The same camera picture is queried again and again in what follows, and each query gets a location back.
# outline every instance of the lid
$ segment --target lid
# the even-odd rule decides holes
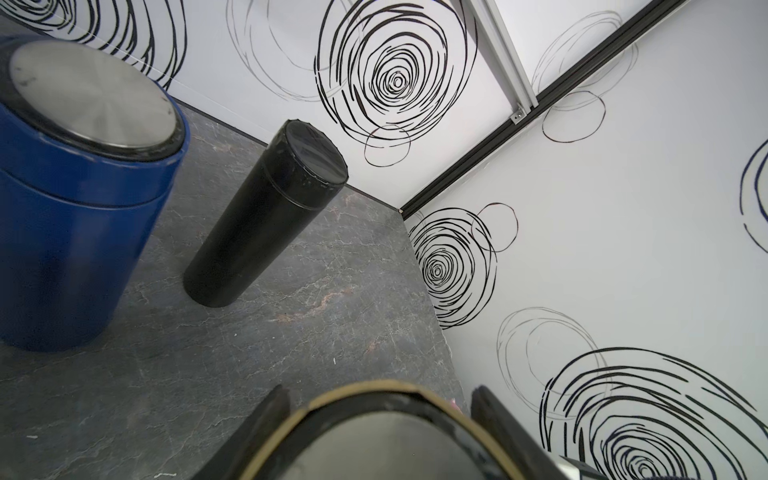
[[[323,209],[349,178],[339,149],[301,120],[280,127],[259,164],[285,198],[309,210]]]
[[[102,157],[158,161],[185,140],[162,88],[119,58],[74,42],[5,38],[0,101],[35,130]]]
[[[142,204],[170,189],[189,136],[173,100],[130,65],[0,37],[0,169],[28,186],[89,206]]]
[[[344,158],[323,132],[301,120],[290,120],[286,138],[296,159],[312,173],[330,184],[346,182]]]
[[[16,91],[38,113],[86,140],[153,147],[176,128],[176,112],[162,89],[104,52],[66,41],[33,41],[14,52],[9,67]]]

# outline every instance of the cylinder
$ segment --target cylinder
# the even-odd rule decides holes
[[[189,129],[171,98],[106,53],[0,38],[0,338],[55,351],[109,323]]]
[[[287,121],[240,186],[184,274],[205,306],[227,306],[341,191],[339,150],[321,131]]]

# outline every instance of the stainless steel lid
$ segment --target stainless steel lid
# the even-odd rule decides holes
[[[177,130],[177,115],[153,81],[123,61],[77,43],[20,46],[8,63],[16,91],[40,115],[97,144],[146,148]]]

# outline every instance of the black lid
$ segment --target black lid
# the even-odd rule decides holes
[[[330,184],[346,183],[346,162],[322,131],[301,120],[288,120],[286,139],[305,168]]]
[[[280,127],[260,163],[285,198],[309,210],[324,208],[349,178],[339,149],[301,120]]]

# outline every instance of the white wall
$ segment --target white wall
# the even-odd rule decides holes
[[[125,57],[174,97],[266,143],[285,120],[308,121],[341,150],[350,185],[395,207],[512,111],[462,0],[66,5],[75,12],[32,0],[0,11]]]
[[[648,0],[495,0],[536,93],[638,13]]]
[[[689,2],[406,222],[465,394],[612,478],[768,472],[766,18]]]

